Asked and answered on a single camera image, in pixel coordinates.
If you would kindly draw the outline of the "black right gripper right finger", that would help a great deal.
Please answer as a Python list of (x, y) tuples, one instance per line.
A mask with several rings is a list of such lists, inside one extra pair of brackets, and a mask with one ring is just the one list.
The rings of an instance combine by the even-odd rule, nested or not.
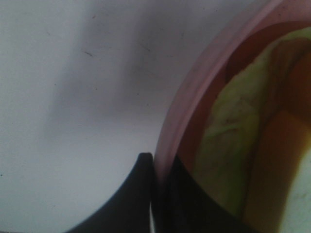
[(175, 158), (163, 186), (152, 183), (157, 233), (246, 233), (248, 227), (212, 200)]

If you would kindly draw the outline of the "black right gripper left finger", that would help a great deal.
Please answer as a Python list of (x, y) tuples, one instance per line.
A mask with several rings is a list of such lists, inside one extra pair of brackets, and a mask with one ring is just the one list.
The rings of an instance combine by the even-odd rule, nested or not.
[(150, 233), (152, 154), (140, 153), (126, 180), (94, 214), (69, 233)]

